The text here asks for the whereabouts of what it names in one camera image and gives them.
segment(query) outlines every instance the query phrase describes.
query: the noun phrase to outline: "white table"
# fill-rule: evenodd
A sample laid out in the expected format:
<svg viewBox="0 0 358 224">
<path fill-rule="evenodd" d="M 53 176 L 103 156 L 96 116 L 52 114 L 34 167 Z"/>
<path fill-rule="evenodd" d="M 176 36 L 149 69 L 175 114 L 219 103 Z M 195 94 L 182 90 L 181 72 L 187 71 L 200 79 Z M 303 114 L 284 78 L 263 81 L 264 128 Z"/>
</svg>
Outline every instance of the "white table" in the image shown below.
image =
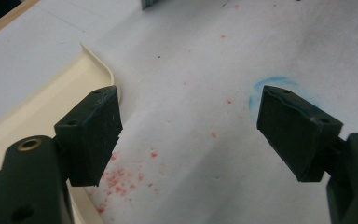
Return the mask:
<svg viewBox="0 0 358 224">
<path fill-rule="evenodd" d="M 99 188 L 106 223 L 328 223 L 256 129 L 264 84 L 358 132 L 358 1 L 50 0 L 0 32 L 0 117 L 84 42 L 120 81 L 124 131 Z"/>
</svg>

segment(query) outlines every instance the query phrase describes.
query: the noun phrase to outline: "blue ink mark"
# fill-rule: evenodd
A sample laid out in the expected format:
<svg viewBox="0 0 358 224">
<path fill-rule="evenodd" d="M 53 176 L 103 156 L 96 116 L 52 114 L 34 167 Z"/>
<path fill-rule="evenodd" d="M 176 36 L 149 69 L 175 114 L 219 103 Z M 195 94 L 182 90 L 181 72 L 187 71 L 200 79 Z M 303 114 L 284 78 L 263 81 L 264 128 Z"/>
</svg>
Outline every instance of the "blue ink mark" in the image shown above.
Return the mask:
<svg viewBox="0 0 358 224">
<path fill-rule="evenodd" d="M 260 107 L 260 102 L 261 102 L 261 95 L 263 94 L 263 88 L 265 85 L 287 89 L 289 91 L 297 92 L 297 94 L 303 92 L 303 90 L 301 90 L 299 85 L 288 77 L 281 77 L 281 76 L 268 77 L 261 81 L 258 81 L 257 83 L 254 84 L 251 95 L 249 96 L 249 100 L 248 100 L 250 116 L 252 121 L 254 122 L 257 122 L 258 109 Z"/>
</svg>

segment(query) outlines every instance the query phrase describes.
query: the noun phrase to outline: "mounting hole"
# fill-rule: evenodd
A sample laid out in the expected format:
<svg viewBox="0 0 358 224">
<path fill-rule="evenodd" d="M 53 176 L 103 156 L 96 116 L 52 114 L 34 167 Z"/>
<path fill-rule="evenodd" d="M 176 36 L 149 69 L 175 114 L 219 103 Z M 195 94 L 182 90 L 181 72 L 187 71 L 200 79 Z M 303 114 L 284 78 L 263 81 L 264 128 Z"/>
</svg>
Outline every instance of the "mounting hole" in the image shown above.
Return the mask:
<svg viewBox="0 0 358 224">
<path fill-rule="evenodd" d="M 39 147 L 42 144 L 42 140 L 40 138 L 31 138 L 23 141 L 21 144 L 17 146 L 18 151 L 30 151 Z"/>
<path fill-rule="evenodd" d="M 34 214 L 34 208 L 31 204 L 26 204 L 14 211 L 13 215 L 11 216 L 11 220 L 14 223 L 22 223 L 27 218 L 31 217 Z"/>
<path fill-rule="evenodd" d="M 330 120 L 328 120 L 328 119 L 319 119 L 319 120 L 323 123 L 330 123 Z"/>
<path fill-rule="evenodd" d="M 77 125 L 77 120 L 76 120 L 76 119 L 69 120 L 69 121 L 67 122 L 67 124 L 68 124 L 68 125 L 71 125 L 71 126 Z"/>
</svg>

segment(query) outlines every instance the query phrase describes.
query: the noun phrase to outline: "red speckle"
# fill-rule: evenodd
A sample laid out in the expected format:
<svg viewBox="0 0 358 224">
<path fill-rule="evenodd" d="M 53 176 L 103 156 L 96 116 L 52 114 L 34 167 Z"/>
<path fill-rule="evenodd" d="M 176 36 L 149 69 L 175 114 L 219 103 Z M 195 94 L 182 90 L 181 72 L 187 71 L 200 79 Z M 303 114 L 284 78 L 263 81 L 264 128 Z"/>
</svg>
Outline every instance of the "red speckle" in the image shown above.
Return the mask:
<svg viewBox="0 0 358 224">
<path fill-rule="evenodd" d="M 115 186 L 115 185 L 117 185 L 118 184 L 118 176 L 117 176 L 117 174 L 115 174 L 115 173 L 113 173 L 111 176 L 109 176 L 108 178 L 107 178 L 107 186 L 109 187 L 109 188 L 112 188 L 113 186 Z"/>
<path fill-rule="evenodd" d="M 115 188 L 115 190 L 116 190 L 116 193 L 117 193 L 117 194 L 120 194 L 121 196 L 125 196 L 126 193 L 127 193 L 126 190 L 124 190 L 122 187 L 119 187 L 119 186 L 117 186 L 117 187 Z"/>
<path fill-rule="evenodd" d="M 154 152 L 150 153 L 150 156 L 152 158 L 156 158 L 158 156 L 158 153 L 156 151 L 154 151 Z"/>
<path fill-rule="evenodd" d="M 101 214 L 104 212 L 104 210 L 106 209 L 106 204 L 103 203 L 103 204 L 100 204 L 100 206 L 98 207 L 98 213 Z"/>
<path fill-rule="evenodd" d="M 139 174 L 138 174 L 138 180 L 139 180 L 139 181 L 142 181 L 142 180 L 144 179 L 144 177 L 145 177 L 144 174 L 142 174 L 142 173 L 139 173 Z"/>
<path fill-rule="evenodd" d="M 124 170 L 123 170 L 123 169 L 119 169 L 119 170 L 117 171 L 117 173 L 118 173 L 118 176 L 123 176 L 123 175 L 124 175 Z"/>
<path fill-rule="evenodd" d="M 112 156 L 110 157 L 110 160 L 111 160 L 111 161 L 115 161 L 115 160 L 117 159 L 117 157 L 118 157 L 118 152 L 114 152 L 114 153 L 112 154 Z"/>
</svg>

